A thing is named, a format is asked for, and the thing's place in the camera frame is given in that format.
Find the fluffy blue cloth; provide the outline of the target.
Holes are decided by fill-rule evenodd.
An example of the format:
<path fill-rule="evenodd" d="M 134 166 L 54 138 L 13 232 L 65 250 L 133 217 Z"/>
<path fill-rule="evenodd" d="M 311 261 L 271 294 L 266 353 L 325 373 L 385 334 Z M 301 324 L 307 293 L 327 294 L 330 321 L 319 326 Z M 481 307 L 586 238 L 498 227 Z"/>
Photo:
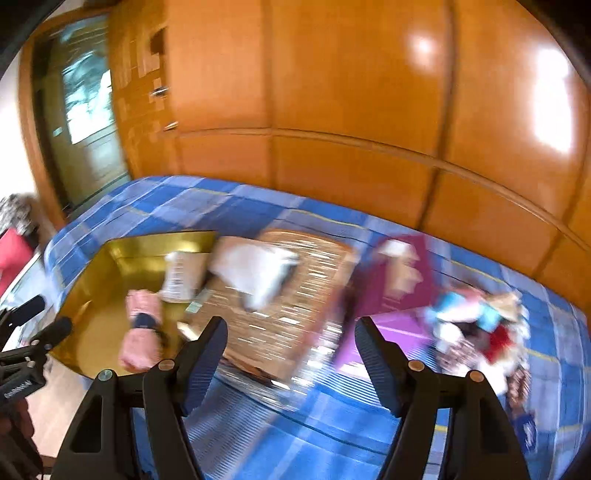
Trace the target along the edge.
<path fill-rule="evenodd" d="M 439 322 L 475 323 L 488 333 L 492 333 L 502 319 L 481 294 L 452 290 L 439 295 L 430 308 L 430 317 Z"/>

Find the red knitted cloth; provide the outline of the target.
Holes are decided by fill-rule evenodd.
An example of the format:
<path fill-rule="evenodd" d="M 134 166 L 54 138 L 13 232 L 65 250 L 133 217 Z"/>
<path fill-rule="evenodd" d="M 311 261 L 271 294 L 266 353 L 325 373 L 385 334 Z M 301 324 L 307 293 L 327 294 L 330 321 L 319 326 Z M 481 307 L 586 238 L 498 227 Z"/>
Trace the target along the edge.
<path fill-rule="evenodd" d="M 483 355 L 490 364 L 502 359 L 515 345 L 510 329 L 499 324 L 489 336 L 489 344 L 483 350 Z"/>

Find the white printed packet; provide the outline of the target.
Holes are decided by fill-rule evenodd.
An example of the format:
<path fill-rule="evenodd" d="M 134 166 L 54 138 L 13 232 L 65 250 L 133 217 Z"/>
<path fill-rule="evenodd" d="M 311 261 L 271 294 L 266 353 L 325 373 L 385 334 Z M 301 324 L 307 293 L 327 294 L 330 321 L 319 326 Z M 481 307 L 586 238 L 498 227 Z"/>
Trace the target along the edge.
<path fill-rule="evenodd" d="M 161 300 L 168 303 L 190 302 L 200 290 L 207 271 L 208 253 L 174 251 L 165 257 Z"/>

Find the blue tempo tissue pack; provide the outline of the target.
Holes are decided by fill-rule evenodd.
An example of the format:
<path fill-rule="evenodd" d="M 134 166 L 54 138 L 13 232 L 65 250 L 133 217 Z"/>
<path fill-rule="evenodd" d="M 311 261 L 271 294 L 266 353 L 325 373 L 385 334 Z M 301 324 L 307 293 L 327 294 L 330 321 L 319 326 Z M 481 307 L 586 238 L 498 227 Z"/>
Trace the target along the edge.
<path fill-rule="evenodd" d="M 514 418 L 513 426 L 522 451 L 534 452 L 538 438 L 535 416 L 530 412 L 523 413 Z"/>

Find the brown satin scrunchie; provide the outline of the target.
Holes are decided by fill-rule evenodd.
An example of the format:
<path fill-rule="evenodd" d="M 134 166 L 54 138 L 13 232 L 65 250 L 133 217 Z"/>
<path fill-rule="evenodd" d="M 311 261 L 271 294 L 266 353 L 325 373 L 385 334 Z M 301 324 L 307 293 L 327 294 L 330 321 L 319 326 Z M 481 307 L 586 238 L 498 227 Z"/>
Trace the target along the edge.
<path fill-rule="evenodd" d="M 507 405 L 511 411 L 521 411 L 531 391 L 531 374 L 528 368 L 519 366 L 507 378 Z"/>

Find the gold tray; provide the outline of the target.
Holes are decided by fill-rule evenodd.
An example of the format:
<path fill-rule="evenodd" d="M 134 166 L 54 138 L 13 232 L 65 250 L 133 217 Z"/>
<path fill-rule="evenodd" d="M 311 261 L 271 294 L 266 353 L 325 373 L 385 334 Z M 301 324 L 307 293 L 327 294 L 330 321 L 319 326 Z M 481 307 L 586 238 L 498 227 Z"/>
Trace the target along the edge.
<path fill-rule="evenodd" d="M 119 363 L 119 351 L 129 330 L 127 293 L 159 291 L 167 254 L 209 253 L 216 237 L 213 231 L 193 230 L 106 242 L 75 280 L 57 313 L 59 318 L 71 320 L 72 331 L 50 356 L 83 377 L 95 378 L 103 369 L 126 375 Z"/>

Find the blue plaid tablecloth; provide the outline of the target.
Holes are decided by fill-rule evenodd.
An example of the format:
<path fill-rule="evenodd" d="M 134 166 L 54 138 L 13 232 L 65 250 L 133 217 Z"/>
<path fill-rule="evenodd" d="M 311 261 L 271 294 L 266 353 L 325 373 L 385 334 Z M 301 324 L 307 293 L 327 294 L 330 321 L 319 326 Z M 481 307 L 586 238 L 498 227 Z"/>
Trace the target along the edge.
<path fill-rule="evenodd" d="M 341 239 L 362 255 L 405 226 L 346 207 L 217 179 L 147 177 L 106 194 L 49 242 L 45 262 L 66 295 L 109 240 L 177 230 L 254 237 L 287 228 Z M 486 257 L 428 238 L 439 285 L 463 280 L 488 291 L 517 290 L 529 313 L 532 374 L 526 408 L 537 426 L 527 457 L 535 479 L 556 479 L 590 432 L 590 338 L 585 314 L 534 280 Z M 301 408 L 280 411 L 215 378 L 185 422 L 211 479 L 373 479 L 398 420 L 369 382 L 325 370 Z"/>

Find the purple carton box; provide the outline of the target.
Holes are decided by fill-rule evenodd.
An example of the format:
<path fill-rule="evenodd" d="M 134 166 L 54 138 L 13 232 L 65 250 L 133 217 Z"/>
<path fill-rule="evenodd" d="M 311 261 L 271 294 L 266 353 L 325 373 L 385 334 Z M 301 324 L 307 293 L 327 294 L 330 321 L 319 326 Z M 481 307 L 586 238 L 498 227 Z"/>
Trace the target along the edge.
<path fill-rule="evenodd" d="M 436 293 L 423 235 L 380 241 L 356 280 L 352 319 L 335 354 L 335 371 L 352 378 L 369 377 L 355 340 L 356 321 L 363 317 L 370 317 L 381 335 L 398 344 L 408 358 L 419 357 L 431 343 L 424 314 Z"/>

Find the ornate silver tissue box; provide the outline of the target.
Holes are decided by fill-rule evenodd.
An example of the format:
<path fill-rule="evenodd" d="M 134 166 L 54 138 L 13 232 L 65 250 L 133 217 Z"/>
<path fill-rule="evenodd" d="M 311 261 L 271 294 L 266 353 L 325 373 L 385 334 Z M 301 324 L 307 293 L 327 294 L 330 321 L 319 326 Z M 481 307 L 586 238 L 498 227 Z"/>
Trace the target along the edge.
<path fill-rule="evenodd" d="M 321 338 L 326 330 L 342 331 L 342 318 L 335 309 L 359 255 L 346 243 L 301 231 L 267 229 L 253 240 L 300 257 L 280 293 L 262 310 L 246 311 L 238 291 L 211 273 L 177 328 L 194 340 L 212 317 L 223 318 L 228 324 L 224 359 L 256 378 L 287 387 L 301 367 L 321 364 L 311 359 L 312 353 L 331 356 Z"/>

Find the white tissue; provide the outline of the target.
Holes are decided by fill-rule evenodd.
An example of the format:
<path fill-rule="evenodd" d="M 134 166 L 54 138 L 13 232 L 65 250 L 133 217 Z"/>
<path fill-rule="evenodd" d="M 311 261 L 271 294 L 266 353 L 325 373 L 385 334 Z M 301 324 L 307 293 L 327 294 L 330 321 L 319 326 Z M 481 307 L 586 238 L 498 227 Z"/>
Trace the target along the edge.
<path fill-rule="evenodd" d="M 223 236 L 213 249 L 209 271 L 238 291 L 246 311 L 260 311 L 280 293 L 300 257 L 286 248 L 238 236 Z"/>

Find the patterned grey cloth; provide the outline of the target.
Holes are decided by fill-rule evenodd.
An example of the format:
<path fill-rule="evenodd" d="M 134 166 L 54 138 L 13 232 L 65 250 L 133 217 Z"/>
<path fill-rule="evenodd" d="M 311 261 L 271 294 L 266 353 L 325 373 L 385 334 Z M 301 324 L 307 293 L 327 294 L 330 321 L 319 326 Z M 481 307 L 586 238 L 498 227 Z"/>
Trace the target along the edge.
<path fill-rule="evenodd" d="M 21 236 L 31 235 L 38 228 L 32 217 L 28 199 L 18 194 L 3 197 L 0 201 L 0 234 L 14 229 Z"/>

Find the glass panel door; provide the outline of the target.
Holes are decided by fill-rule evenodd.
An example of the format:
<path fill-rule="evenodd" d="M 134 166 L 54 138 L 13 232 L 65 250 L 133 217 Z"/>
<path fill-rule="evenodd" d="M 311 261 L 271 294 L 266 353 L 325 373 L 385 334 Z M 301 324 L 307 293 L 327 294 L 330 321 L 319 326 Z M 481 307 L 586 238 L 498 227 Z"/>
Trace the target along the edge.
<path fill-rule="evenodd" d="M 112 107 L 105 15 L 36 40 L 33 110 L 58 204 L 73 218 L 129 180 Z"/>

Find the wooden wall cabinet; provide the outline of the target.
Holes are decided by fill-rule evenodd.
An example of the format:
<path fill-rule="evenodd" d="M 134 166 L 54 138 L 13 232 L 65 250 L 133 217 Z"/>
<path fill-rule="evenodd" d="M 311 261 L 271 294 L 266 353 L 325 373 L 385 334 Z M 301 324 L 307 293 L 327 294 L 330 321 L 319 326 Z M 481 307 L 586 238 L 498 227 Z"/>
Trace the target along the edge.
<path fill-rule="evenodd" d="M 590 83 L 516 1 L 122 1 L 133 177 L 348 206 L 590 307 Z"/>

